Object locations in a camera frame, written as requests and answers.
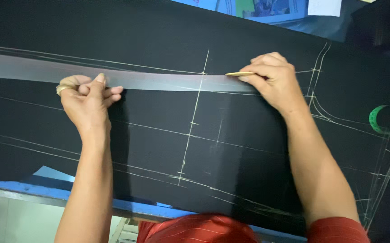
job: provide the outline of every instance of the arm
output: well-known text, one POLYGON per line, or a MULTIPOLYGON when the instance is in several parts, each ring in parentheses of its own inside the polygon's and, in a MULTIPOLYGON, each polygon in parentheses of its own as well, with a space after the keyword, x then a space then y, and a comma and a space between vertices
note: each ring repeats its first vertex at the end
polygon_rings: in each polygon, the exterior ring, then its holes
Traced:
POLYGON ((81 84, 61 91, 61 102, 83 142, 75 182, 58 226, 56 243, 108 242, 111 224, 112 162, 109 148, 111 122, 107 108, 119 100, 122 87, 105 90, 105 76, 94 81, 81 75, 62 83, 81 84))
POLYGON ((252 59, 240 71, 256 73, 240 80, 252 84, 287 124, 291 172, 307 226, 329 217, 359 222, 354 195, 312 118, 294 66, 274 52, 252 59))

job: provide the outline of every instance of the floor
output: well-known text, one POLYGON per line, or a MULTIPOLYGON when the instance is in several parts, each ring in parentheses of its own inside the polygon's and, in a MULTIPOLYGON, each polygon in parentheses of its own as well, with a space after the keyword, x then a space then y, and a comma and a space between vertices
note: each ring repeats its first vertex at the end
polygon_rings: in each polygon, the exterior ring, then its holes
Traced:
MULTIPOLYGON (((53 243, 63 210, 64 207, 0 197, 0 243, 53 243)), ((128 222, 126 218, 112 217, 109 239, 118 231, 112 243, 136 241, 138 226, 127 232, 128 222)))

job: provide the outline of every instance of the hand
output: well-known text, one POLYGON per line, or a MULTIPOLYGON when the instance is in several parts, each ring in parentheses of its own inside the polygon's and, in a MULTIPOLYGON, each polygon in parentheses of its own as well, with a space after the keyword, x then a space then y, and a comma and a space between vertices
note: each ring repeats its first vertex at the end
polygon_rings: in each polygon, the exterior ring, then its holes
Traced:
POLYGON ((105 89, 105 83, 102 73, 93 81, 84 75, 73 75, 60 81, 60 84, 79 85, 78 90, 62 90, 61 103, 83 142, 94 135, 109 136, 111 122, 107 109, 122 98, 123 87, 105 89))
POLYGON ((254 75, 240 76, 241 81, 252 84, 264 99, 282 116, 307 107, 297 82, 294 66, 277 52, 260 55, 240 72, 254 75))

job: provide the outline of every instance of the person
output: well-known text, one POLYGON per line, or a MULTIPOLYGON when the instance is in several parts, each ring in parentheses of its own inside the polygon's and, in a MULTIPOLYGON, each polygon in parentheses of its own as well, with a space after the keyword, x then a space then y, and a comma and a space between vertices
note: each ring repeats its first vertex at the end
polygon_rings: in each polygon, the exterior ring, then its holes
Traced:
MULTIPOLYGON (((315 124, 294 66, 279 53, 260 55, 241 72, 276 108, 288 128, 291 172, 301 200, 309 242, 369 242, 360 224, 354 195, 315 124)), ((111 123, 107 108, 123 87, 105 89, 104 74, 93 81, 67 77, 57 87, 61 102, 82 140, 75 182, 55 236, 56 243, 106 242, 112 200, 111 123)), ((155 224, 141 221, 139 243, 257 242, 252 230, 232 218, 196 214, 155 224)))

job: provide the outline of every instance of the black fabric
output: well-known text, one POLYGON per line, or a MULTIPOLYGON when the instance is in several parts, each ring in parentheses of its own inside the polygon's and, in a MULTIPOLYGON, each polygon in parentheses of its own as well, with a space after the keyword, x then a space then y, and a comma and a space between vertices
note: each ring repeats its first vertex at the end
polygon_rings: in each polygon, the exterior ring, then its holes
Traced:
MULTIPOLYGON (((198 73, 205 66, 207 74, 238 71, 259 54, 279 52, 296 71, 308 71, 297 78, 305 95, 314 91, 316 98, 306 100, 317 125, 356 199, 363 199, 357 202, 362 223, 375 215, 371 231, 390 230, 390 216, 376 214, 390 205, 390 180, 374 175, 389 172, 390 137, 367 121, 373 108, 390 104, 390 58, 168 1, 0 1, 0 46, 198 73), (377 206, 371 200, 386 182, 377 206)), ((75 175, 81 141, 61 109, 54 83, 0 79, 0 180, 23 180, 42 165, 75 175)), ((304 234, 286 127, 260 96, 125 90, 109 116, 115 198, 304 234), (197 100, 195 137, 186 150, 197 100)))

